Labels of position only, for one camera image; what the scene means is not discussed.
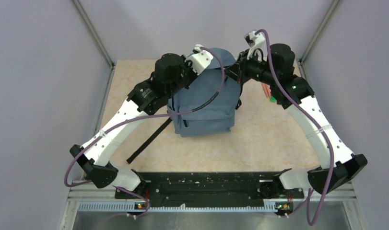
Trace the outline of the blue student backpack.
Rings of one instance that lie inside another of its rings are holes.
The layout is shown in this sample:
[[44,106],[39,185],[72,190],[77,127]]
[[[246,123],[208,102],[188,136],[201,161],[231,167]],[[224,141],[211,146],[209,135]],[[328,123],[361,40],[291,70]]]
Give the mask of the blue student backpack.
[[168,118],[127,159],[127,163],[132,163],[170,123],[174,124],[175,133],[184,138],[229,132],[235,124],[235,111],[241,105],[242,88],[231,78],[221,82],[221,66],[213,59],[189,89],[181,89],[168,100],[168,113],[189,113]]

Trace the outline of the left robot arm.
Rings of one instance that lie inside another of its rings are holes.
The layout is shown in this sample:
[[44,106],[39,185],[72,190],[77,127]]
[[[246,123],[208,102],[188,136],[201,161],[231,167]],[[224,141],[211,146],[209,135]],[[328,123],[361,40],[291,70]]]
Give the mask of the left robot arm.
[[156,61],[150,77],[138,83],[108,123],[83,145],[73,145],[72,164],[78,164],[97,188],[120,186],[139,198],[145,186],[132,170],[118,169],[110,158],[144,119],[154,118],[168,100],[189,85],[210,64],[204,53],[189,57],[165,54]]

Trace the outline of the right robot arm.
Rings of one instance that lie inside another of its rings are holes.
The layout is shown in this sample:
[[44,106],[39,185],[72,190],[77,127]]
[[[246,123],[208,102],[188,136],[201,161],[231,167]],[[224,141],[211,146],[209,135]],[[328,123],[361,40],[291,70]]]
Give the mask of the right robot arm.
[[272,184],[277,197],[286,197],[292,189],[312,189],[327,194],[351,181],[367,166],[364,154],[356,154],[338,136],[322,112],[308,82],[294,71],[295,54],[288,45],[270,46],[271,58],[258,60],[248,50],[225,68],[225,75],[244,84],[255,80],[269,85],[272,96],[299,124],[319,159],[319,166],[280,172]]

